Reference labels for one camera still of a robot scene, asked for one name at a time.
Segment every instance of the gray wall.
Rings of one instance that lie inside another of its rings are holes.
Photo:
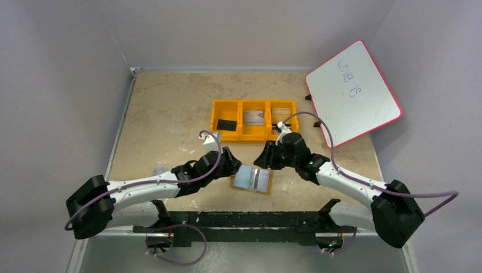
[[[2,272],[65,272],[65,200],[105,172],[130,71],[100,18],[89,1],[0,1]]]
[[[310,69],[375,37],[394,0],[96,0],[129,66]]]
[[[373,133],[385,179],[460,191],[413,237],[421,272],[482,272],[481,14],[480,0],[396,1],[371,44],[405,110]]]

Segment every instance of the metal frame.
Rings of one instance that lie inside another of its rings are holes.
[[[131,68],[131,71],[132,71],[132,80],[131,80],[131,85],[130,85],[129,90],[128,90],[127,101],[126,101],[126,104],[124,105],[124,109],[123,109],[123,112],[122,112],[122,117],[121,117],[121,120],[120,120],[119,128],[117,129],[117,134],[116,134],[115,139],[114,139],[114,144],[113,144],[113,147],[112,147],[112,151],[110,153],[109,162],[107,164],[107,169],[106,169],[106,172],[105,172],[105,175],[104,175],[104,177],[107,180],[110,177],[110,171],[112,169],[112,162],[114,160],[114,156],[115,156],[115,152],[117,150],[117,144],[118,144],[118,141],[119,141],[119,137],[121,135],[122,128],[124,126],[124,121],[126,119],[127,109],[129,107],[129,103],[131,101],[132,93],[134,91],[134,85],[136,83],[137,76],[140,73],[142,73],[143,69],[142,68]],[[375,158],[376,158],[377,164],[378,164],[378,157],[377,157],[375,151],[374,151],[374,153],[375,153]],[[383,174],[381,173],[380,165],[379,165],[379,171],[380,171],[380,177],[383,181]],[[105,230],[105,231],[99,233],[99,235],[102,235],[102,236],[127,236],[127,235],[129,235],[129,236],[145,236],[145,234],[143,234],[143,233],[133,233],[132,230],[129,229],[129,227],[116,227],[116,228],[113,228],[113,229]],[[331,234],[331,233],[326,233],[326,234],[323,233],[323,234],[317,234],[317,237],[330,237],[332,235],[333,234]],[[362,235],[362,236],[377,236],[376,233],[373,233],[373,232],[370,232],[370,231],[365,231],[365,230],[359,230],[359,233],[357,234],[357,236],[359,236],[359,235]],[[165,233],[156,233],[156,234],[149,234],[149,236],[166,237],[167,235]],[[69,264],[69,267],[67,269],[67,273],[79,273],[80,272],[80,268],[82,266],[82,261],[84,260],[85,250],[86,250],[86,247],[87,247],[88,243],[89,243],[89,239],[76,240],[76,244],[75,244],[75,247],[74,247],[73,252],[72,252],[72,257],[70,259],[70,264]],[[402,251],[403,251],[403,254],[404,254],[404,257],[405,257],[405,261],[406,261],[406,265],[407,265],[407,269],[408,269],[409,273],[419,273],[419,269],[418,269],[418,265],[417,265],[417,259],[416,259],[415,252],[414,252],[414,247],[412,246],[412,243],[411,243],[410,240],[408,240],[406,245],[403,247]]]
[[[107,169],[104,175],[106,180],[108,180],[110,177],[110,171],[112,169],[112,161],[114,160],[114,155],[117,150],[117,143],[119,142],[119,137],[121,136],[122,127],[124,126],[124,121],[126,120],[127,109],[129,108],[129,103],[131,102],[132,92],[134,91],[134,85],[137,80],[137,76],[141,71],[142,71],[142,68],[140,69],[135,68],[132,70],[132,80],[128,90],[126,104],[124,105],[124,108],[122,111],[122,117],[120,118],[119,128],[117,128],[117,134],[115,135],[114,144],[112,147],[112,151],[110,152],[109,162],[107,164]],[[76,240],[76,244],[74,246],[74,251],[70,259],[70,264],[69,264],[69,268],[67,269],[67,273],[80,272],[80,267],[82,266],[82,260],[84,259],[85,249],[88,243],[89,243],[89,239]]]

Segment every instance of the yellow compartment box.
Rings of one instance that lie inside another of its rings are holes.
[[[263,111],[262,125],[245,123],[244,112],[250,110]],[[219,131],[222,141],[228,142],[276,140],[274,125],[293,113],[296,113],[296,103],[290,100],[214,100],[211,131]],[[298,117],[293,117],[286,124],[291,127],[292,132],[299,131]]]

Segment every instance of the whiteboard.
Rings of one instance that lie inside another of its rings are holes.
[[[309,73],[306,84],[335,147],[402,116],[400,104],[362,40]],[[331,147],[323,126],[322,131]]]

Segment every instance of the box compartment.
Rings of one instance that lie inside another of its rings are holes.
[[[239,104],[237,100],[214,100],[211,112],[211,131],[219,131],[221,133],[221,141],[239,141]],[[236,131],[218,130],[218,122],[220,119],[236,122]]]
[[[289,109],[288,113],[273,113],[273,109],[277,108],[286,108]],[[296,113],[296,103],[294,101],[270,101],[269,107],[269,116],[271,118],[271,127],[268,131],[268,139],[269,140],[276,140],[278,135],[274,130],[274,125],[280,121],[285,120],[290,115]],[[295,116],[286,122],[287,125],[290,125],[292,132],[299,132],[300,126],[298,124],[298,117]]]
[[[244,123],[244,111],[256,110],[263,111],[263,125],[246,125]],[[240,117],[241,117],[241,141],[265,141],[268,138],[268,119],[269,107],[267,101],[243,100],[241,101]]]

